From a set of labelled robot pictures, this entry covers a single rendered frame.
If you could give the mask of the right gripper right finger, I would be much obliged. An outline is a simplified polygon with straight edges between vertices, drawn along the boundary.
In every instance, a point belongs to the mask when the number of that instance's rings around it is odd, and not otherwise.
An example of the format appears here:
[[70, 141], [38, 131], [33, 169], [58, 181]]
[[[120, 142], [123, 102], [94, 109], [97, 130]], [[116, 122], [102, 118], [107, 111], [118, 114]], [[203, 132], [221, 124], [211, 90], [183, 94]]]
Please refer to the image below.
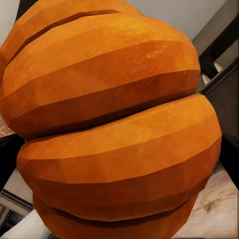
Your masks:
[[239, 190], [239, 137], [222, 133], [219, 158]]

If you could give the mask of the pumpkin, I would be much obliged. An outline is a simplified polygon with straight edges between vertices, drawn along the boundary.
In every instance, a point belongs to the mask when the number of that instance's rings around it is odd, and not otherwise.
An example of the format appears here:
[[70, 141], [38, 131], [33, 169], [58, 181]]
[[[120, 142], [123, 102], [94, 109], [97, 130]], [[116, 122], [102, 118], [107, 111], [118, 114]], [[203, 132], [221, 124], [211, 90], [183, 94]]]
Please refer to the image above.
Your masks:
[[171, 239], [221, 151], [188, 37], [126, 0], [38, 0], [0, 49], [16, 169], [59, 239]]

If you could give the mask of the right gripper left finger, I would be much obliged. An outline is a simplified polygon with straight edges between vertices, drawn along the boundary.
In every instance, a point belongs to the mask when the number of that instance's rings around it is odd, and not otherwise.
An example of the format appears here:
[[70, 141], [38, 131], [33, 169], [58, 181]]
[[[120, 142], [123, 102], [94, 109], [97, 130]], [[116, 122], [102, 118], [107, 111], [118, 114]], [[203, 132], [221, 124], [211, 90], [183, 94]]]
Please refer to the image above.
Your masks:
[[17, 166], [17, 155], [24, 139], [17, 133], [0, 138], [0, 192]]

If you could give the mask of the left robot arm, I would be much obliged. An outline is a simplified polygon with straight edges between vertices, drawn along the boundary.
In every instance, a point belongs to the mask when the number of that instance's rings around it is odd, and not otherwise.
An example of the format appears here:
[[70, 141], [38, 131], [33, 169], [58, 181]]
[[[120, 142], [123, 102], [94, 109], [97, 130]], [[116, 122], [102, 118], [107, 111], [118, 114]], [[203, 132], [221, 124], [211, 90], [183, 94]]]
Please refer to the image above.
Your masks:
[[51, 231], [34, 209], [16, 226], [4, 233], [0, 239], [47, 239], [50, 235]]

